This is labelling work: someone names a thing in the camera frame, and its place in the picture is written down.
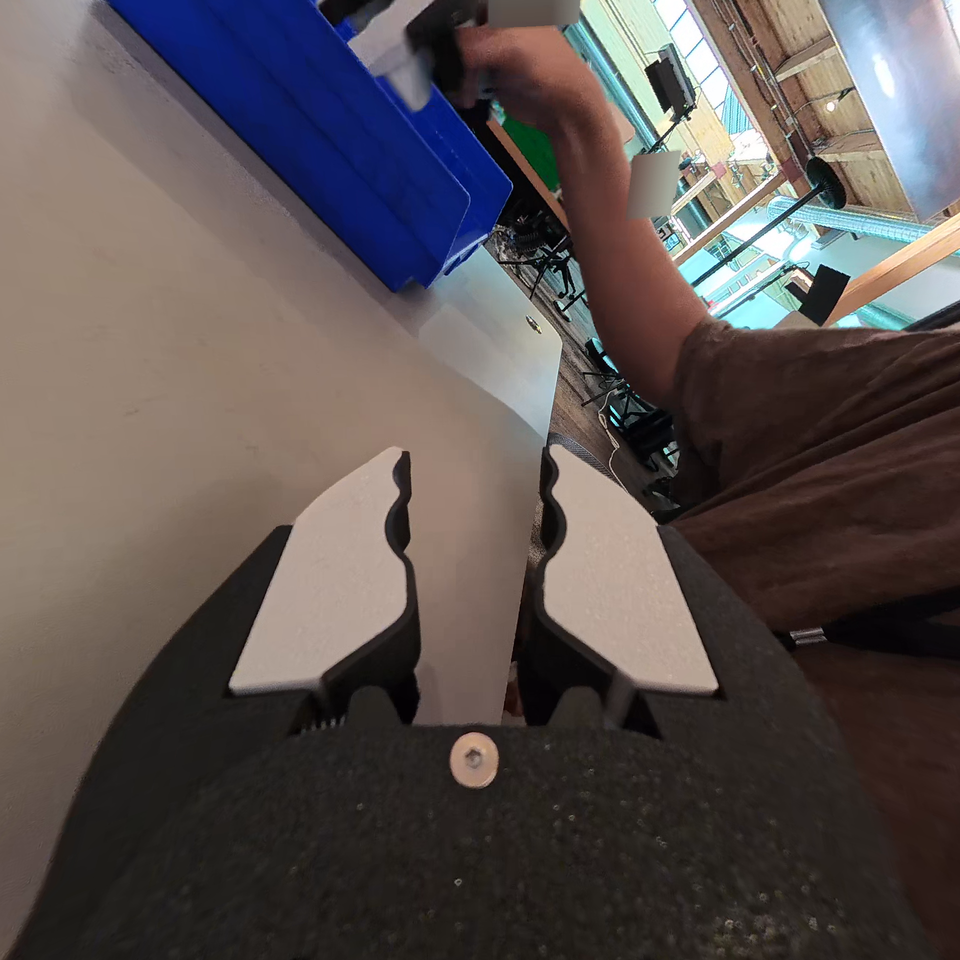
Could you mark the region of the black studio light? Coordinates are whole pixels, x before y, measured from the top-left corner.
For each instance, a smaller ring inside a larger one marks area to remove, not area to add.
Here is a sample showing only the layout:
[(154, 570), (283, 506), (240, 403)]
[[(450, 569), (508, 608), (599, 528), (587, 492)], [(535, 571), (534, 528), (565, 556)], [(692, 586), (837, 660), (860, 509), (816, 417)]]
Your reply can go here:
[(676, 46), (660, 48), (644, 72), (661, 109), (671, 113), (674, 123), (686, 121), (697, 105), (697, 89)]

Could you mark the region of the person's right hand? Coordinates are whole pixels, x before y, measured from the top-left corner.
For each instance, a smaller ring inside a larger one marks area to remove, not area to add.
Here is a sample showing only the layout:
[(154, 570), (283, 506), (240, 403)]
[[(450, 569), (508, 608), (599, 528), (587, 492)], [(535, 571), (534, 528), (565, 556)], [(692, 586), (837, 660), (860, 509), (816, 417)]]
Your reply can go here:
[(464, 75), (457, 92), (473, 106), (488, 90), (514, 119), (562, 145), (606, 144), (623, 153), (611, 104), (594, 73), (557, 27), (455, 32)]

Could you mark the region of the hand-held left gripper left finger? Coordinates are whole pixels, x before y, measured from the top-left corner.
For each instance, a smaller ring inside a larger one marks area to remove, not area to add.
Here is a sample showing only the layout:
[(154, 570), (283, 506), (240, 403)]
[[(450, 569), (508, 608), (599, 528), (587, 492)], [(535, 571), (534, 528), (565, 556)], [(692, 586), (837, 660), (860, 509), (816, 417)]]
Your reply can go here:
[(235, 696), (312, 694), (344, 710), (356, 690), (414, 682), (422, 652), (410, 544), (411, 457), (389, 447), (296, 517), (228, 682)]

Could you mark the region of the person's right forearm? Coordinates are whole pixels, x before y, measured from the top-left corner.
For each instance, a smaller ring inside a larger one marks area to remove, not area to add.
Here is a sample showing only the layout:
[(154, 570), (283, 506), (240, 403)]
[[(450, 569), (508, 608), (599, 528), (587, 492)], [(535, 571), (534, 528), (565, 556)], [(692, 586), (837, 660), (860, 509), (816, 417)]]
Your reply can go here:
[(630, 169), (611, 118), (563, 121), (551, 142), (594, 328), (642, 400), (675, 413), (683, 349), (707, 310), (653, 223), (628, 218)]

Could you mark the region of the grey desk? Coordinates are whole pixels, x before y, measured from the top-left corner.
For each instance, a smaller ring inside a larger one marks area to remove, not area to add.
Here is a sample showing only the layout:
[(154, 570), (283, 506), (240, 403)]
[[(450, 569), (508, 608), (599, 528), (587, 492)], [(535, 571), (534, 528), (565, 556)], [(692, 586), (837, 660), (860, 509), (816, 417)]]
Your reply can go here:
[(416, 720), (500, 722), (561, 341), (484, 249), (392, 294), (106, 4), (1, 18), (5, 954), (146, 666), (383, 450)]

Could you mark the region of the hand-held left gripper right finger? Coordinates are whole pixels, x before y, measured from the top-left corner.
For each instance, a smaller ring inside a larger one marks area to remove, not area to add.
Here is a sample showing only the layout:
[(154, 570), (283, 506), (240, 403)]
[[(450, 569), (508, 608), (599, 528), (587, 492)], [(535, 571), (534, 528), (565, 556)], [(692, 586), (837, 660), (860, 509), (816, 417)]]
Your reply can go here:
[(712, 698), (714, 667), (650, 513), (561, 444), (542, 458), (545, 554), (524, 657), (557, 695), (584, 687), (606, 710), (641, 693)]

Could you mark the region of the green plastic bin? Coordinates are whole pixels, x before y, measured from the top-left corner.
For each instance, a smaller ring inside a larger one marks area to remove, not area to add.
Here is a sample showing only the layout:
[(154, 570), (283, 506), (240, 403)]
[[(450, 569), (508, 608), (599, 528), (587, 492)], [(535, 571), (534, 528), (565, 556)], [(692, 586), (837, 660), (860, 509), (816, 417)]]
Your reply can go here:
[(561, 190), (556, 155), (546, 134), (506, 112), (502, 127), (547, 189), (552, 194)]

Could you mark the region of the blue plastic bin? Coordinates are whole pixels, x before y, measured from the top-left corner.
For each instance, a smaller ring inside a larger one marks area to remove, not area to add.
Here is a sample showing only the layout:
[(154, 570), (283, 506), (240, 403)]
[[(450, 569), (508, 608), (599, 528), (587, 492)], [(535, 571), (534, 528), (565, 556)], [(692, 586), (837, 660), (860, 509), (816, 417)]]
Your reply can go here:
[(493, 232), (508, 175), (440, 91), (411, 111), (315, 2), (110, 6), (391, 291)]

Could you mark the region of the person's brown clothing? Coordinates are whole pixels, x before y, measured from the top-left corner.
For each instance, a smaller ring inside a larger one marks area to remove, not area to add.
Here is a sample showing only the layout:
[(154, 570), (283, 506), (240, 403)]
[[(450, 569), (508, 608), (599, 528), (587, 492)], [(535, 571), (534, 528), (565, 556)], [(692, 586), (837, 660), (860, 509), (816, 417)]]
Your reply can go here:
[(883, 816), (931, 945), (958, 958), (958, 326), (686, 342), (675, 526), (796, 655)]

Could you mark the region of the black round pole weight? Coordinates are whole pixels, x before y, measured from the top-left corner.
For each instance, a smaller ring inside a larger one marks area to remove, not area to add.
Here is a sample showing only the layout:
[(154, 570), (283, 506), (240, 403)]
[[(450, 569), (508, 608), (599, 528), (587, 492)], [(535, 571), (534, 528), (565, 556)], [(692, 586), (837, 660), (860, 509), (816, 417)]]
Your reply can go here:
[(848, 203), (847, 190), (834, 167), (818, 155), (812, 155), (804, 173), (811, 187), (809, 197), (820, 199), (830, 210), (844, 210)]

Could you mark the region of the black tripod stand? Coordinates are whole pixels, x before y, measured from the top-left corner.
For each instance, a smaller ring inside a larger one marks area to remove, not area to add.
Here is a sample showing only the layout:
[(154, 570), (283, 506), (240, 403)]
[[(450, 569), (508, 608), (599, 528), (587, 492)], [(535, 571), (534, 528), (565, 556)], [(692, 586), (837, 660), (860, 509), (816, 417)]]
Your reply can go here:
[(679, 447), (672, 415), (643, 400), (629, 386), (598, 339), (586, 340), (582, 352), (593, 368), (581, 376), (596, 379), (598, 388), (582, 407), (595, 403), (606, 426), (648, 470), (674, 473)]

